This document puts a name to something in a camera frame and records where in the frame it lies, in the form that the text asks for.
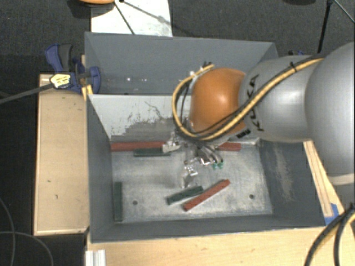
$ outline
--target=blue clamp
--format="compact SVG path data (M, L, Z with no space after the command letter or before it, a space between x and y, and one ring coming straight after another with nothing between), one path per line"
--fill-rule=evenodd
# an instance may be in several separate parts
M55 43L45 50L45 57L56 74L66 73L70 75L70 84L64 88L65 90L81 94L83 85L79 81L85 79L85 83L92 85L93 93L97 94L101 85L99 68L93 66L90 67L89 72L86 72L83 63L78 58L70 58L71 51L71 44L59 45Z

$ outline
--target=wooden table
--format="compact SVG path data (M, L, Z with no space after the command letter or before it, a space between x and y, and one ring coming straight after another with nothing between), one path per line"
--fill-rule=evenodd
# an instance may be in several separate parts
M41 85L48 83L41 75ZM88 173L85 159L85 101L68 91L48 90L38 102L38 147L34 235L84 233L89 226ZM322 210L332 215L330 202L343 208L329 183L312 142L305 149ZM303 265L323 228L288 229L218 236L91 244L105 250L107 266L183 265ZM317 251L312 265L333 265L333 237ZM355 263L350 226L341 241L342 265Z

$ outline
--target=wooden board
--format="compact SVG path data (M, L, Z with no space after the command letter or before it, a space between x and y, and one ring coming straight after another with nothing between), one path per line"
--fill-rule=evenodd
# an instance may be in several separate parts
M40 85L50 75L41 75ZM33 233L83 233L89 226L84 162L84 99L50 89L39 94Z

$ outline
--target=green block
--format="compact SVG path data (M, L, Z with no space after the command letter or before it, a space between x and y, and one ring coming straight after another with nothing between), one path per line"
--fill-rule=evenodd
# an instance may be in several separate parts
M113 208L114 208L114 221L123 221L123 195L122 195L122 182L115 182L113 184Z
M166 202L168 203L168 205L171 205L171 204L173 204L175 202L179 202L183 199L199 195L199 194L203 193L203 191L204 191L204 188L202 186L195 186L195 187L183 190L179 193L169 196L166 199Z
M161 148L135 149L133 156L135 157L167 157L171 153L163 153Z

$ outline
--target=metal bracket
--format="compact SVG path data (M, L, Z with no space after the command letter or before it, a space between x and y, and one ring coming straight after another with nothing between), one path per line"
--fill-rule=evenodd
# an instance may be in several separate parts
M85 251L85 266L106 266L106 251L100 249L98 251Z

